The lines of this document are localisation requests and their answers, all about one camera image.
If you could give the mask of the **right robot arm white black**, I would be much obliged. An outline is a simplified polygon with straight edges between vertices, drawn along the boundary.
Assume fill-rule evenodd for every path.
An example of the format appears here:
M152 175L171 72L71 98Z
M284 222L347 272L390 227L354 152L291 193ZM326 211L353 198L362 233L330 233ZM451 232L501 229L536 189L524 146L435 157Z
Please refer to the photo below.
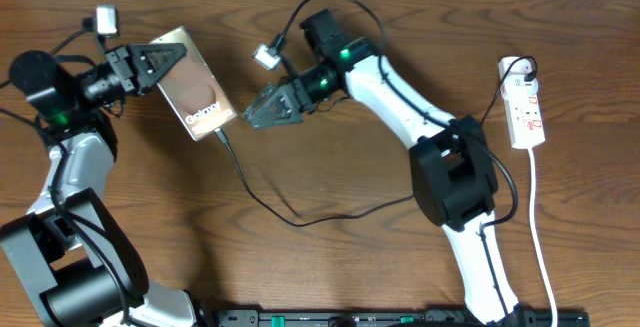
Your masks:
M413 197L443 229L455 256L465 305L482 324L502 324L519 300L497 244L494 195L503 170L480 123L457 119L415 91L365 37L347 34L328 10L300 28L318 63L268 84L243 114L256 129L300 123L320 101L343 90L372 111L408 150Z

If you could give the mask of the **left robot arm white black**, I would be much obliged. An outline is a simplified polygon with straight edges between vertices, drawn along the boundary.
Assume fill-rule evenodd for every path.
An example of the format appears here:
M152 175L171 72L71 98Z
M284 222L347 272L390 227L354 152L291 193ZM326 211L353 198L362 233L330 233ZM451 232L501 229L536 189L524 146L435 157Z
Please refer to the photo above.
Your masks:
M1 248L46 326L206 326L185 290L151 281L103 203L117 138L106 112L141 96L186 54L181 43L131 44L85 56L38 50L14 59L9 80L37 110L49 154L44 188L1 228Z

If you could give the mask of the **white power strip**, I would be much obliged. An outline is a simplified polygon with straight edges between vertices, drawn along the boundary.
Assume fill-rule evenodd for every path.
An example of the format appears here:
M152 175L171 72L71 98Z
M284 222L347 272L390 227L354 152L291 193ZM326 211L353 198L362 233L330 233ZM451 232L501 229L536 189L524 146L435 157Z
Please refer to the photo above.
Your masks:
M507 56L498 63L511 146L532 149L545 142L538 98L539 82L534 64L526 58Z

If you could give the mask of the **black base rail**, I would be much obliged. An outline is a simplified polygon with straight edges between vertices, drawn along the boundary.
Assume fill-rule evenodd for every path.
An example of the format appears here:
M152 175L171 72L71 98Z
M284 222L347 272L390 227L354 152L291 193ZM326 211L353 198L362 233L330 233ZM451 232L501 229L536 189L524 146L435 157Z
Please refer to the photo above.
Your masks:
M256 311L237 309L216 312L216 326L223 327L382 327L382 326L509 326L548 327L549 312L519 309L499 322L482 323L464 309L426 311Z

